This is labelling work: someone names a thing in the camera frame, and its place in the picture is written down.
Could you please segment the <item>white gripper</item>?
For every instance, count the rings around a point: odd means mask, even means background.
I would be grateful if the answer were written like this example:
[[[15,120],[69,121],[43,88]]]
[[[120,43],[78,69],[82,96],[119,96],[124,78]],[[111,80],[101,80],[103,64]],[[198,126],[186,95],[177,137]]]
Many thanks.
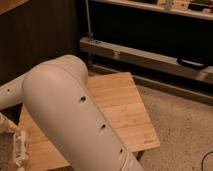
[[[18,126],[0,112],[0,171],[8,170],[12,135],[18,131]]]

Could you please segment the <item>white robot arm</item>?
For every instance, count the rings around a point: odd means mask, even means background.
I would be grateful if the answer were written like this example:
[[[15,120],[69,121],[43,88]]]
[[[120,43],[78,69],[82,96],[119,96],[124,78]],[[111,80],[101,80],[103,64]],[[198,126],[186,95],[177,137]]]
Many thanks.
[[[0,86],[0,110],[22,103],[75,171],[144,171],[89,93],[74,55],[42,62]]]

